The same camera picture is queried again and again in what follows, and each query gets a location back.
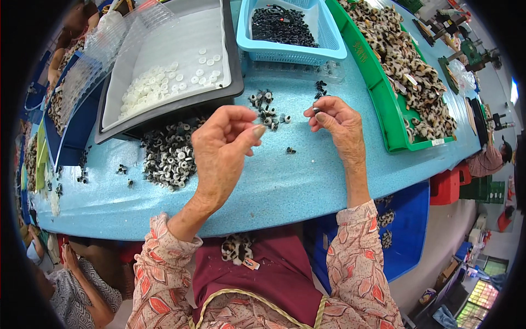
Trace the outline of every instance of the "cardboard box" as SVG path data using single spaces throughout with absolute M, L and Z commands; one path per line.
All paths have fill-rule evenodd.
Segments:
M 438 279 L 437 279 L 437 284 L 435 285 L 435 289 L 439 289 L 441 288 L 444 283 L 447 281 L 447 279 L 451 276 L 451 274 L 453 274 L 455 268 L 457 268 L 457 265 L 459 264 L 459 262 L 457 262 L 457 260 L 453 260 L 451 262 L 451 264 L 448 266 L 448 268 L 446 268 L 439 276 L 438 276 Z

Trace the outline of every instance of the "speckled blue tabletop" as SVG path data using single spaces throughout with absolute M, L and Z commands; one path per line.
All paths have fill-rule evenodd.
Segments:
M 404 17 L 404 27 L 418 40 L 427 62 L 438 68 L 437 58 L 453 53 L 442 42 L 432 48 L 412 23 L 413 16 L 395 4 Z M 340 96 L 360 112 L 367 148 L 367 172 L 371 197 L 389 195 L 454 167 L 480 149 L 478 138 L 469 126 L 464 101 L 451 92 L 444 94 L 449 111 L 458 122 L 457 141 L 417 152 L 387 152 L 373 103 L 354 59 L 343 62 L 346 78 L 341 85 L 329 84 L 329 94 Z M 236 99 L 248 105 L 247 97 L 257 89 L 274 92 L 273 106 L 279 113 L 292 116 L 292 123 L 268 131 L 254 156 L 246 159 L 245 169 L 232 196 L 204 224 L 201 237 L 257 230 L 304 221 L 339 211 L 346 206 L 342 163 L 327 131 L 311 133 L 302 113 L 313 101 L 313 82 L 296 79 L 246 76 L 245 93 Z M 160 212 L 176 214 L 192 197 L 198 177 L 186 187 L 171 193 L 143 180 L 144 149 L 138 141 L 110 140 L 96 145 L 92 132 L 86 169 L 88 184 L 78 183 L 79 167 L 65 167 L 60 181 L 52 180 L 53 189 L 62 183 L 60 214 L 53 216 L 50 201 L 33 197 L 39 225 L 51 232 L 115 240 L 143 240 L 149 232 L 149 218 Z M 285 153 L 287 146 L 297 150 Z M 117 175 L 119 164 L 128 167 L 127 175 Z M 135 184 L 127 187 L 131 178 Z

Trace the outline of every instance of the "fingernail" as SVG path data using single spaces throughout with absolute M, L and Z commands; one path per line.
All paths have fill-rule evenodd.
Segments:
M 263 126 L 263 125 L 257 125 L 257 126 L 254 128 L 254 130 L 253 130 L 253 132 L 254 132 L 254 137 L 255 137 L 256 139 L 260 139 L 260 138 L 263 136 L 263 134 L 265 133 L 265 130 L 266 130 L 266 129 L 265 129 L 265 126 Z
M 321 113 L 316 113 L 316 120 L 323 123 L 323 121 L 325 121 L 325 116 Z

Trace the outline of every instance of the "apron trim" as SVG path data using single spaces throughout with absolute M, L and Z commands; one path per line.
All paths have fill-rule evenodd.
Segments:
M 268 307 L 270 307 L 274 311 L 278 312 L 280 315 L 285 317 L 287 320 L 291 321 L 292 323 L 294 323 L 295 325 L 297 325 L 298 327 L 300 327 L 302 329 L 318 329 L 320 327 L 323 311 L 325 310 L 325 302 L 327 301 L 327 296 L 323 295 L 321 297 L 321 300 L 320 300 L 320 306 L 318 307 L 318 313 L 316 314 L 316 320 L 314 322 L 314 328 L 313 328 L 313 327 L 309 326 L 308 324 L 300 323 L 295 318 L 293 318 L 292 316 L 288 315 L 287 312 L 285 312 L 282 309 L 280 309 L 279 307 L 277 307 L 274 303 L 269 302 L 265 298 L 263 298 L 261 296 L 258 296 L 258 295 L 254 294 L 252 292 L 244 291 L 244 290 L 241 290 L 241 289 L 221 289 L 221 290 L 218 290 L 218 291 L 214 292 L 213 294 L 211 294 L 206 299 L 206 301 L 203 303 L 203 306 L 201 308 L 201 314 L 199 315 L 199 322 L 197 322 L 197 325 L 194 325 L 194 319 L 193 319 L 193 317 L 190 317 L 190 319 L 188 320 L 188 325 L 190 326 L 190 329 L 199 329 L 199 327 L 201 327 L 201 324 L 203 323 L 203 319 L 204 319 L 205 311 L 206 311 L 206 306 L 208 306 L 208 304 L 215 297 L 217 297 L 219 295 L 222 295 L 222 294 L 228 294 L 228 293 L 238 293 L 238 294 L 243 294 L 243 295 L 247 295 L 247 296 L 250 296 L 252 298 L 255 298 L 255 299 L 259 300 L 260 302 L 265 303 Z

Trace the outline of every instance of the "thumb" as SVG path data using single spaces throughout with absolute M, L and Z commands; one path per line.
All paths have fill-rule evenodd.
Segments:
M 266 128 L 263 125 L 257 125 L 252 127 L 252 129 L 246 129 L 230 144 L 236 149 L 236 151 L 245 154 L 263 136 L 265 130 Z
M 316 114 L 316 120 L 327 129 L 331 134 L 335 133 L 340 125 L 336 119 L 325 112 L 318 112 Z

